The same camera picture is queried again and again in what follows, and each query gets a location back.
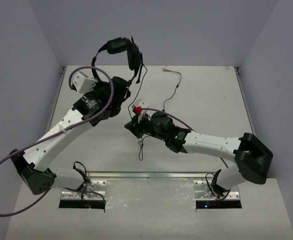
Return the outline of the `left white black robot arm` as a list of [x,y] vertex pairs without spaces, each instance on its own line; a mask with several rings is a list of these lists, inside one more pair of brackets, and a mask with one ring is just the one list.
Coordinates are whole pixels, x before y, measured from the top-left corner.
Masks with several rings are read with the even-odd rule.
[[76,101],[67,114],[42,138],[40,144],[18,153],[11,161],[17,173],[34,195],[50,188],[85,191],[91,183],[84,171],[50,166],[53,160],[77,137],[99,122],[115,117],[130,96],[130,83],[120,77],[112,82],[98,82],[93,90]]

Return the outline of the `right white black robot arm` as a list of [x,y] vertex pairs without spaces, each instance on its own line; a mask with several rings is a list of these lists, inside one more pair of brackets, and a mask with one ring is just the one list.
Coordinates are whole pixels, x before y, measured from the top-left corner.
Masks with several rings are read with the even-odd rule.
[[171,117],[160,112],[135,115],[124,127],[138,139],[148,135],[163,141],[174,153],[204,154],[233,162],[213,175],[208,189],[216,198],[241,183],[264,185],[267,181],[274,155],[252,133],[242,137],[205,135],[175,125]]

